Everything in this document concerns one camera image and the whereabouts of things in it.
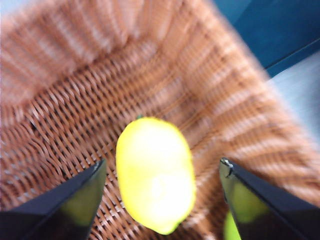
wicker weave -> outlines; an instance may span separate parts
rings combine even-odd
[[[106,158],[90,239],[221,239],[221,156],[320,206],[319,154],[266,79],[201,0],[45,0],[8,16],[1,23],[1,210]],[[116,142],[140,114],[176,124],[193,153],[196,204],[168,236],[135,222],[119,194]]]

white floor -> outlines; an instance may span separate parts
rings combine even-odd
[[[320,150],[320,51],[270,81]]]

brown wicker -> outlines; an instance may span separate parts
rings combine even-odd
[[[222,238],[226,156],[320,206],[320,158],[215,8],[201,0],[45,0],[1,22],[1,210],[108,159],[90,239]],[[138,115],[176,124],[197,200],[171,235],[124,209],[115,146]]]

yellow lemon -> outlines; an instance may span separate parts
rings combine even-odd
[[[121,133],[115,157],[128,213],[160,234],[172,233],[196,199],[192,154],[182,133],[167,121],[142,117]]]

lemon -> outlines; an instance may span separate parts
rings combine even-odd
[[[223,229],[224,240],[241,240],[234,218],[229,211],[226,214],[224,229]]]
[[[167,121],[142,117],[121,133],[115,157],[127,212],[147,228],[172,233],[196,199],[192,154],[182,133]]]

